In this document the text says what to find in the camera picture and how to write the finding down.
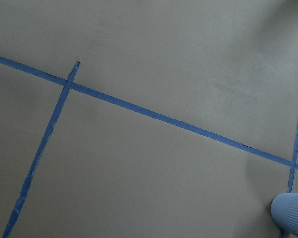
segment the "blue plastic container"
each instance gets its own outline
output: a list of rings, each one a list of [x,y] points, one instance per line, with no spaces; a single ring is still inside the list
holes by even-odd
[[[271,215],[279,227],[298,237],[298,193],[282,193],[275,197]]]

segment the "blue cup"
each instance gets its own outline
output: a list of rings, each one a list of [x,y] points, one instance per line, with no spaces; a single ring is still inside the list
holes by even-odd
[[[298,193],[282,193],[275,197],[271,215],[279,227],[298,237]]]

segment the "gray floor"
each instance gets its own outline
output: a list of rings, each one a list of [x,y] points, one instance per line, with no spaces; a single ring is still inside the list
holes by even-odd
[[[0,56],[291,160],[298,0],[0,1]],[[61,89],[0,64],[0,237]],[[71,90],[10,237],[277,238],[288,175]]]

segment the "light blue ribbed object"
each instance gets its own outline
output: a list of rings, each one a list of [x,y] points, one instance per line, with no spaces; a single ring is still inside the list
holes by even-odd
[[[298,237],[298,193],[282,193],[275,197],[271,215],[279,227]]]

